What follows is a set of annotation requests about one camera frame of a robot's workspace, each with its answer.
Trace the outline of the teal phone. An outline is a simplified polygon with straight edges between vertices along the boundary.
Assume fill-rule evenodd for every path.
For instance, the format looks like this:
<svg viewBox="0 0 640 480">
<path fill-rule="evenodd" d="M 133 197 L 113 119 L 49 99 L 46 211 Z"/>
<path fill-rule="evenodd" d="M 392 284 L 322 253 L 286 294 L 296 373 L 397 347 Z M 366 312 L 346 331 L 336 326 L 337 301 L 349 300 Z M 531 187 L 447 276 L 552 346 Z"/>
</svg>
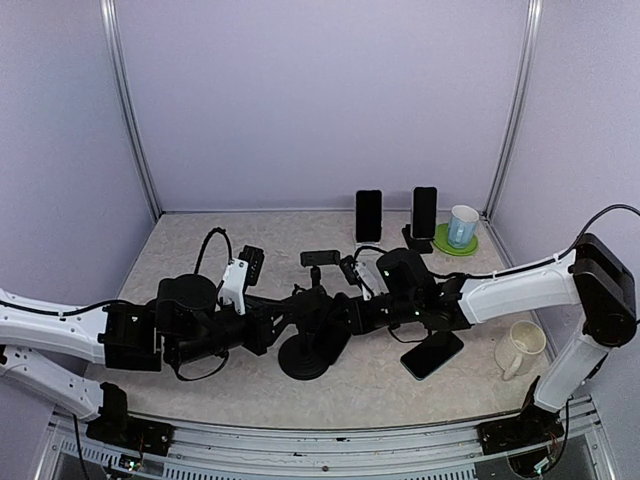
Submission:
<svg viewBox="0 0 640 480">
<path fill-rule="evenodd" d="M 416 380 L 422 381 L 463 348 L 463 341 L 453 332 L 437 332 L 402 355 L 400 363 Z"/>
</svg>

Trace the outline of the white folding phone stand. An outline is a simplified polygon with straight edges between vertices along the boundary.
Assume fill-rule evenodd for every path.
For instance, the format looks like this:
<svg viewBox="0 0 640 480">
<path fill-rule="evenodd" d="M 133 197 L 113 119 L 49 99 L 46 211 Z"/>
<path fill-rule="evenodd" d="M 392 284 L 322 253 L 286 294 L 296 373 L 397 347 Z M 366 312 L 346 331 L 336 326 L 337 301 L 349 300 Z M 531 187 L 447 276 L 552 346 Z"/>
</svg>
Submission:
<svg viewBox="0 0 640 480">
<path fill-rule="evenodd" d="M 356 242 L 355 243 L 355 247 L 356 249 L 358 248 L 374 248 L 374 249 L 381 249 L 382 247 L 380 246 L 379 242 Z"/>
</svg>

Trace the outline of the black folding phone stand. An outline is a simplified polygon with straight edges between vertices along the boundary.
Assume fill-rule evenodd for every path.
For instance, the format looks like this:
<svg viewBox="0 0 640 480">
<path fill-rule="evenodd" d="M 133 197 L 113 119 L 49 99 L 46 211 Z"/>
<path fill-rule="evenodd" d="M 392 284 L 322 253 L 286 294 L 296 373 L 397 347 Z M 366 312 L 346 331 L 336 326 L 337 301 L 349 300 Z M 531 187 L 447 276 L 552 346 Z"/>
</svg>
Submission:
<svg viewBox="0 0 640 480">
<path fill-rule="evenodd" d="M 408 249 L 415 250 L 420 254 L 431 254 L 433 252 L 432 239 L 418 239 L 411 234 L 411 225 L 406 224 L 401 230 Z"/>
</svg>

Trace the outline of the blue phone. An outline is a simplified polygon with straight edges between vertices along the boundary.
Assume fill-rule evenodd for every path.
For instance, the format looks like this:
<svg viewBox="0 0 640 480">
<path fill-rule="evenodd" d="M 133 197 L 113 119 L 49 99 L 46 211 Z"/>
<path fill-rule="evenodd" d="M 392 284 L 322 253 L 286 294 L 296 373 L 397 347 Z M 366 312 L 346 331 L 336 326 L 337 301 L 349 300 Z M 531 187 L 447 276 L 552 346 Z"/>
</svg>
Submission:
<svg viewBox="0 0 640 480">
<path fill-rule="evenodd" d="M 349 329 L 344 326 L 344 319 L 349 318 L 348 301 L 349 297 L 344 293 L 333 298 L 312 341 L 313 352 L 329 366 L 336 363 L 351 338 Z"/>
</svg>

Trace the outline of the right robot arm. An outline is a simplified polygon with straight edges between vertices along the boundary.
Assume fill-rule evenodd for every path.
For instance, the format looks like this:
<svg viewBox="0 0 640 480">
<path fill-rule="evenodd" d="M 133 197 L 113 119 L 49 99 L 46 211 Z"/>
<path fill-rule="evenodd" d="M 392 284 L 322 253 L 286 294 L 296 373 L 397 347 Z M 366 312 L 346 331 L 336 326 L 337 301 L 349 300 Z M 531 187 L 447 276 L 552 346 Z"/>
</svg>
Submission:
<svg viewBox="0 0 640 480">
<path fill-rule="evenodd" d="M 511 423 L 512 436 L 523 444 L 549 429 L 549 412 L 558 412 L 609 352 L 629 343 L 638 328 L 633 274 L 592 233 L 538 262 L 491 274 L 454 273 L 443 282 L 419 253 L 406 248 L 382 255 L 376 266 L 387 290 L 352 300 L 346 324 L 353 335 L 412 322 L 436 332 L 457 331 L 525 311 L 581 307 L 581 327 L 535 383 L 533 405 Z"/>
</svg>

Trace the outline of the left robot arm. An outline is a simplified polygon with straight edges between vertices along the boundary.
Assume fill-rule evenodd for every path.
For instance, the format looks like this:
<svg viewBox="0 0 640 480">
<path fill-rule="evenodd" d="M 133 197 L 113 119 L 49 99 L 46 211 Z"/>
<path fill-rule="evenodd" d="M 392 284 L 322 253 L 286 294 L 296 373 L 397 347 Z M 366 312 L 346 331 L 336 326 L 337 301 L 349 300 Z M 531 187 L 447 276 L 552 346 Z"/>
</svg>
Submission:
<svg viewBox="0 0 640 480">
<path fill-rule="evenodd" d="M 146 304 L 114 299 L 72 307 L 2 291 L 1 374 L 127 445 L 140 424 L 128 413 L 126 393 L 71 372 L 50 354 L 112 370 L 169 367 L 185 381 L 186 364 L 209 357 L 226 362 L 238 347 L 266 353 L 289 324 L 312 315 L 323 296 L 317 288 L 296 289 L 282 300 L 248 296 L 241 285 L 219 287 L 197 274 L 161 280 Z"/>
</svg>

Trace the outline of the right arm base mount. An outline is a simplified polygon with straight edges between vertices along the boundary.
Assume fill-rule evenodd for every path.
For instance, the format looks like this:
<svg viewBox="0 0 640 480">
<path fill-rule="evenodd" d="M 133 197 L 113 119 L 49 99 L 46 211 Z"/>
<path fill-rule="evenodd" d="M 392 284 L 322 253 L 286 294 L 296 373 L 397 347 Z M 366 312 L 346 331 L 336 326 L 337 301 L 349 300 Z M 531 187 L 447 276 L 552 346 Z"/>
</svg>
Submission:
<svg viewBox="0 0 640 480">
<path fill-rule="evenodd" d="M 476 430 L 484 455 L 503 453 L 562 437 L 565 428 L 558 411 L 550 412 L 534 404 L 538 376 L 529 387 L 519 413 L 513 417 L 480 423 Z"/>
</svg>

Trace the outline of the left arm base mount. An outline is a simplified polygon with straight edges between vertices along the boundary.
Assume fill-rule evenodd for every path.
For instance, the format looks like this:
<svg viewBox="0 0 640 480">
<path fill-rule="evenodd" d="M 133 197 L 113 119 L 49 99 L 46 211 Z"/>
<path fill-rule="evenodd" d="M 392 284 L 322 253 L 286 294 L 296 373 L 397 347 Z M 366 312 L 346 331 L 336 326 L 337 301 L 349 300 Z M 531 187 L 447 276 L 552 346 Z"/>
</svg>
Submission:
<svg viewBox="0 0 640 480">
<path fill-rule="evenodd" d="M 131 416 L 126 393 L 115 384 L 103 382 L 98 417 L 86 423 L 86 436 L 108 445 L 150 453 L 168 454 L 175 428 L 159 421 Z"/>
</svg>

